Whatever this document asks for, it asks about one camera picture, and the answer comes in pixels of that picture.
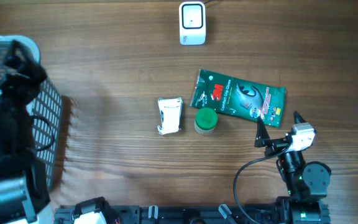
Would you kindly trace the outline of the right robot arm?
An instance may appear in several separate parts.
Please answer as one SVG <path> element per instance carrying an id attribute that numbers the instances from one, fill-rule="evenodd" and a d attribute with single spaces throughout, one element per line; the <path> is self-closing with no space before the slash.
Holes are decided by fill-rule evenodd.
<path id="1" fill-rule="evenodd" d="M 300 114 L 285 137 L 271 139 L 262 118 L 257 118 L 255 147 L 265 148 L 265 157 L 276 157 L 276 166 L 289 196 L 277 197 L 271 214 L 258 217 L 262 223 L 330 223 L 327 197 L 331 169 L 318 161 L 306 162 L 303 151 L 313 145 L 316 130 Z"/>

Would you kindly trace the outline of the white tissue packet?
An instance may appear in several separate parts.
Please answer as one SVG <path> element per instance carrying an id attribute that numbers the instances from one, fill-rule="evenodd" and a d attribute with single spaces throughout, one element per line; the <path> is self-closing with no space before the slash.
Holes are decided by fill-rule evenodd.
<path id="1" fill-rule="evenodd" d="M 161 135 L 177 133 L 180 130 L 180 118 L 183 100 L 179 98 L 159 98 L 158 108 L 161 115 L 161 125 L 157 126 Z"/>

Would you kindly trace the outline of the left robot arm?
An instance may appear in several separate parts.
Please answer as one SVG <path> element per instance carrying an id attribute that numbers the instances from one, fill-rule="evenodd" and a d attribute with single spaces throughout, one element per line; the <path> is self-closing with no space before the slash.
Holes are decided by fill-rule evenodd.
<path id="1" fill-rule="evenodd" d="M 17 40 L 11 41 L 4 64 L 14 72 L 0 84 L 0 223 L 63 223 L 49 209 L 45 163 L 37 157 L 32 134 L 36 119 L 49 121 L 27 111 L 46 71 Z"/>

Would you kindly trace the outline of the green lid jar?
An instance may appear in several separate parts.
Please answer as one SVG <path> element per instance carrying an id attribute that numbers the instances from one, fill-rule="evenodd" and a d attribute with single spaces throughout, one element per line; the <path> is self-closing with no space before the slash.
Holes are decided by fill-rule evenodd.
<path id="1" fill-rule="evenodd" d="M 195 116 L 195 130 L 199 134 L 211 134 L 218 123 L 218 115 L 211 108 L 201 108 Z"/>

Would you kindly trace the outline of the green 3M gloves packet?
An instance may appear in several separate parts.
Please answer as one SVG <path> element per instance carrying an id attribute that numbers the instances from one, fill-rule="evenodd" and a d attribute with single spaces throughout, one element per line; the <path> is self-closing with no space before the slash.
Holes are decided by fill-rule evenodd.
<path id="1" fill-rule="evenodd" d="M 200 70 L 190 105 L 217 113 L 257 121 L 278 128 L 286 89 L 242 80 L 209 70 Z"/>

